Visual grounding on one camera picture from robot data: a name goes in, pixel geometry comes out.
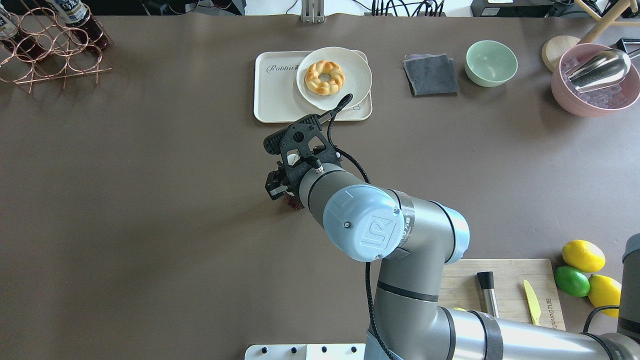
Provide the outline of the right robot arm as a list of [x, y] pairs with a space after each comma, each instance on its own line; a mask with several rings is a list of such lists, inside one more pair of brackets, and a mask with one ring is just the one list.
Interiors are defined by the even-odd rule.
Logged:
[[381, 260], [366, 360], [635, 360], [639, 358], [639, 236], [622, 256], [617, 330], [570, 333], [439, 305], [444, 266], [470, 242], [466, 219], [438, 202], [365, 183], [328, 146], [280, 150], [268, 175], [272, 199], [298, 196], [332, 243], [361, 262]]

